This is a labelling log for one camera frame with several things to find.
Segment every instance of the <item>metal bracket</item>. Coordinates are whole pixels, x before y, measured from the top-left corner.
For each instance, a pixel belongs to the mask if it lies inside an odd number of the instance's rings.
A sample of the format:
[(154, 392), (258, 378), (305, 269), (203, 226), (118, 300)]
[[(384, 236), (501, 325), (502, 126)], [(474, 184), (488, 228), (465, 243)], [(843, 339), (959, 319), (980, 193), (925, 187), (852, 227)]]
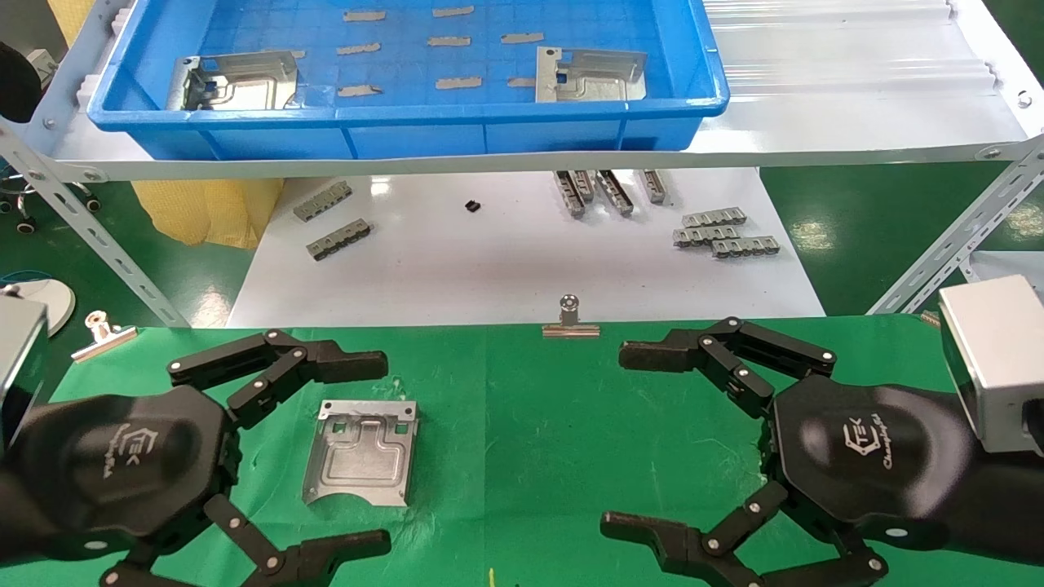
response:
[(561, 300), (562, 312), (559, 324), (546, 324), (543, 327), (545, 338), (597, 338), (601, 327), (597, 324), (580, 324), (580, 299), (572, 294), (566, 294)]
[(72, 359), (76, 362), (84, 362), (138, 336), (138, 329), (134, 326), (128, 328), (109, 326), (109, 314), (101, 310), (94, 310), (87, 314), (84, 324), (94, 335), (94, 343), (72, 354)]
[(416, 401), (325, 400), (302, 499), (342, 493), (405, 508), (417, 425)]
[(57, 179), (35, 150), (29, 148), (15, 133), (0, 130), (0, 158), (25, 174), (27, 183), (53, 208), (62, 219), (79, 235), (114, 271), (164, 326), (188, 328), (170, 300), (145, 276), (109, 231), (91, 214), (69, 187)]
[(867, 313), (917, 311), (1042, 180), (1044, 135), (1035, 139), (1022, 161), (1009, 165), (982, 191)]

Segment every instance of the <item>white table surface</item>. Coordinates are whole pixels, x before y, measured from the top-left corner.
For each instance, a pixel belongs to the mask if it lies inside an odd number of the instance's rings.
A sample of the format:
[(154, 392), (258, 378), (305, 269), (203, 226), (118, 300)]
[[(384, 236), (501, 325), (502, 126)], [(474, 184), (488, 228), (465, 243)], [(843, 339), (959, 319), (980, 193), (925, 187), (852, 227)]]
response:
[[(228, 327), (551, 323), (564, 294), (584, 322), (823, 315), (756, 169), (662, 177), (665, 205), (620, 170), (634, 214), (599, 194), (582, 219), (548, 171), (348, 178), (354, 194), (307, 224), (293, 206), (334, 180), (290, 180)], [(684, 213), (729, 206), (750, 217), (741, 235), (775, 236), (782, 252), (716, 260), (672, 245)], [(360, 216), (370, 236), (312, 260), (306, 244)]]

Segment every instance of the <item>metal strip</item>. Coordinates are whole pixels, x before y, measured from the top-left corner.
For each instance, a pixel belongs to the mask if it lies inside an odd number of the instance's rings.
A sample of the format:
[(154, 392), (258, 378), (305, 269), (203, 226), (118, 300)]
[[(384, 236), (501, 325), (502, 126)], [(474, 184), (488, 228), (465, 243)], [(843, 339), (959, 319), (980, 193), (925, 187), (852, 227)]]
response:
[(168, 327), (188, 328), (189, 323), (174, 309), (170, 300), (160, 291), (141, 267), (127, 255), (126, 251), (109, 231), (88, 212), (79, 198), (73, 195), (64, 183), (55, 179), (45, 162), (37, 156), (20, 138), (0, 127), (0, 158), (18, 171), (25, 174), (29, 185), (40, 196), (62, 216), (72, 230), (101, 257), (123, 283), (137, 295), (160, 321)]
[(867, 313), (911, 313), (1044, 180), (1044, 136), (1007, 166)]

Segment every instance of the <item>metal pin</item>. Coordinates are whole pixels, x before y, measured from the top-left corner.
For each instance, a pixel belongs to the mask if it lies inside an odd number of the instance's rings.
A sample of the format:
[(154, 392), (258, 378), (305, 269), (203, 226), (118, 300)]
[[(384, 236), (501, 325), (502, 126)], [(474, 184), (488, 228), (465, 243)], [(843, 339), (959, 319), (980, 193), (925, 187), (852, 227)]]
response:
[(458, 90), (461, 88), (478, 88), (482, 85), (482, 78), (475, 75), (472, 77), (442, 77), (435, 80), (436, 90)]

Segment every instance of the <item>metal connector part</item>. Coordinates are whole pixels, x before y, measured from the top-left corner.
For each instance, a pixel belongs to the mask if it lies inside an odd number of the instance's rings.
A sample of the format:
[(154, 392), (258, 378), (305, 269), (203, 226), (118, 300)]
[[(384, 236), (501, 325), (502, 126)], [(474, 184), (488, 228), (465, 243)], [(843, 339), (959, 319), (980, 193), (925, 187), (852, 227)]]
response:
[(580, 194), (584, 202), (594, 202), (594, 180), (591, 171), (573, 171), (573, 183), (576, 184), (576, 192)]
[(559, 324), (544, 325), (545, 338), (596, 338), (601, 334), (597, 324), (580, 324), (579, 298), (566, 294), (559, 303), (562, 306)]
[(649, 194), (649, 203), (663, 204), (667, 197), (667, 188), (663, 187), (663, 180), (656, 169), (642, 170), (642, 179), (645, 180), (645, 191)]
[(621, 216), (630, 216), (635, 211), (634, 203), (627, 197), (627, 193), (623, 191), (623, 186), (620, 185), (620, 182), (616, 179), (612, 170), (598, 170), (598, 185), (601, 186), (601, 190), (606, 192), (609, 202)]
[(739, 208), (722, 208), (720, 210), (696, 212), (695, 214), (682, 216), (682, 226), (688, 229), (719, 227), (721, 225), (742, 225), (745, 221), (746, 214)]
[(739, 238), (739, 233), (732, 227), (707, 227), (703, 229), (678, 229), (673, 233), (674, 246), (702, 246), (714, 240)]
[(350, 195), (352, 195), (352, 188), (349, 187), (348, 182), (340, 181), (308, 198), (304, 204), (294, 206), (293, 214), (307, 222)]
[(72, 359), (76, 362), (84, 362), (138, 336), (138, 329), (134, 326), (128, 328), (109, 326), (109, 314), (101, 310), (87, 314), (84, 324), (91, 330), (94, 343), (72, 354)]
[(325, 259), (331, 253), (337, 252), (366, 236), (371, 230), (373, 230), (373, 227), (370, 226), (370, 222), (359, 218), (345, 228), (335, 230), (309, 244), (307, 246), (308, 254), (316, 261)]
[(579, 190), (573, 182), (573, 175), (569, 171), (555, 171), (554, 180), (559, 186), (559, 193), (562, 194), (562, 202), (566, 205), (569, 215), (579, 218), (584, 215), (584, 201), (580, 198)]
[(324, 400), (302, 499), (338, 493), (405, 508), (417, 438), (416, 401)]
[(718, 259), (729, 257), (750, 257), (751, 255), (775, 255), (780, 252), (780, 245), (770, 236), (754, 236), (750, 238), (731, 238), (711, 242), (714, 256)]

